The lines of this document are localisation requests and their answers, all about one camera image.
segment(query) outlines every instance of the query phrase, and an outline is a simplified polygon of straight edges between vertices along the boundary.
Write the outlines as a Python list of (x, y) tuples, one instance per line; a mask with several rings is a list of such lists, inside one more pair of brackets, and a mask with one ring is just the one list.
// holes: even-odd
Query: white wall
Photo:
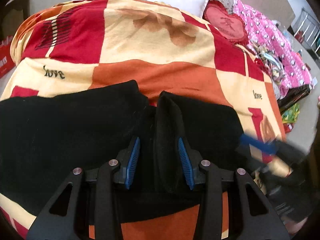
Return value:
[(310, 5), (308, 4), (307, 0), (288, 0), (289, 4), (291, 5), (294, 14), (296, 15), (295, 19), (293, 20), (293, 22), (291, 23), (291, 26), (293, 27), (294, 24), (297, 22), (297, 20), (299, 19), (299, 16), (301, 14), (301, 10), (302, 8), (305, 8), (305, 10), (307, 12), (309, 12), (315, 19), (316, 14), (313, 12), (313, 10), (311, 9)]

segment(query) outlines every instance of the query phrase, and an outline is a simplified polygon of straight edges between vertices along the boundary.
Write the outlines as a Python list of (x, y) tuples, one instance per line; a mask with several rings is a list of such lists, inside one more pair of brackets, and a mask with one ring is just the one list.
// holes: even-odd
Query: pink polka dot fabric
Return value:
[[(271, 20), (251, 6), (243, 4), (241, 0), (234, 0), (233, 12), (244, 21), (249, 40), (265, 45), (282, 59), (285, 71), (285, 77), (279, 86), (282, 98), (290, 88), (312, 83), (309, 70)], [(247, 47), (254, 51), (250, 42)]]

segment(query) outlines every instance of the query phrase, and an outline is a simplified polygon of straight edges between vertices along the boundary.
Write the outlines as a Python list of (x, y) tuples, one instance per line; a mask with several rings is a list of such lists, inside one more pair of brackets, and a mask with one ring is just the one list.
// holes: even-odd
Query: blanket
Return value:
[(291, 88), (312, 84), (312, 77), (301, 58), (291, 49), (290, 42), (281, 31), (264, 14), (255, 10), (241, 0), (234, 0), (233, 12), (245, 23), (249, 40), (265, 45), (277, 57), (280, 57), (285, 70), (285, 77), (279, 85), (281, 98)]
[[(11, 57), (17, 69), (1, 100), (54, 97), (134, 79), (151, 105), (165, 90), (230, 106), (244, 132), (265, 142), (285, 139), (271, 79), (254, 63), (255, 56), (207, 21), (167, 5), (143, 0), (58, 4), (20, 26)], [(270, 161), (259, 151), (252, 155)], [(0, 207), (25, 237), (35, 216), (1, 194)], [(194, 207), (168, 219), (194, 220), (197, 211)], [(164, 219), (140, 223), (156, 225)], [(139, 230), (133, 224), (124, 228)], [(171, 230), (176, 235), (176, 227)], [(185, 234), (184, 239), (192, 239), (192, 230)]]

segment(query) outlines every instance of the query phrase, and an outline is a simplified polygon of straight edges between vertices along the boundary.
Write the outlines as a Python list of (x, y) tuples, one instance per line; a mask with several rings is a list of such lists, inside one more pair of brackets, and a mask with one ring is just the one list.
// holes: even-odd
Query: silver bolt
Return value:
[(202, 161), (201, 161), (201, 165), (202, 165), (202, 166), (205, 166), (205, 167), (208, 167), (208, 166), (210, 165), (210, 162), (207, 161), (207, 160), (202, 160)]
[(118, 164), (118, 161), (116, 159), (110, 160), (109, 165), (110, 166), (116, 166)]
[(244, 174), (245, 174), (245, 170), (244, 170), (243, 168), (237, 169), (237, 172), (238, 172), (240, 175), (244, 175)]
[(73, 169), (72, 172), (73, 172), (74, 175), (79, 175), (82, 172), (82, 169), (81, 168), (75, 168), (75, 169)]

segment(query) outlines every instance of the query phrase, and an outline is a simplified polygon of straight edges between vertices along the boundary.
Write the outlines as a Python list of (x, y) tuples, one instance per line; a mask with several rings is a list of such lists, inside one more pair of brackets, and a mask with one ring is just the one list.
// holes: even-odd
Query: heart-shaped pillow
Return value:
[(212, 0), (207, 4), (204, 19), (216, 27), (230, 42), (244, 46), (249, 43), (243, 20), (236, 14), (228, 14), (219, 1)]

